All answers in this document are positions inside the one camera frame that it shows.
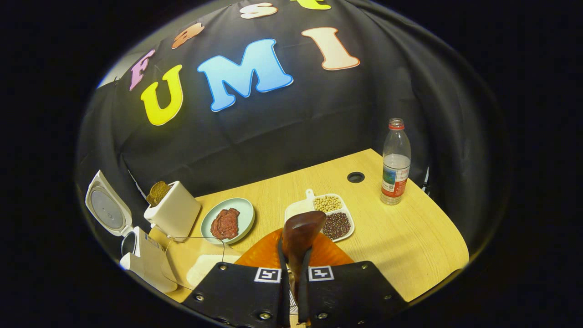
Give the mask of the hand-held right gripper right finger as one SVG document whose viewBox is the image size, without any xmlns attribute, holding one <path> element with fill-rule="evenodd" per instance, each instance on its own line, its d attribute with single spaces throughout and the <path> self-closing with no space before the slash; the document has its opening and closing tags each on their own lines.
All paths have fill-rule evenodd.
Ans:
<svg viewBox="0 0 583 328">
<path fill-rule="evenodd" d="M 297 305 L 308 328 L 378 328 L 409 307 L 372 261 L 354 261 L 323 233 L 299 263 Z"/>
</svg>

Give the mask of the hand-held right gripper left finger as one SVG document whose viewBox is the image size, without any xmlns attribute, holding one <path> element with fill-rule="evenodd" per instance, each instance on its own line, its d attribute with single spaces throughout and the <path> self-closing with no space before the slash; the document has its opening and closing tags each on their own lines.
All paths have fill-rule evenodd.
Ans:
<svg viewBox="0 0 583 328">
<path fill-rule="evenodd" d="M 183 305 L 235 328 L 289 328 L 291 286 L 281 235 L 277 229 L 234 263 L 214 264 Z"/>
</svg>

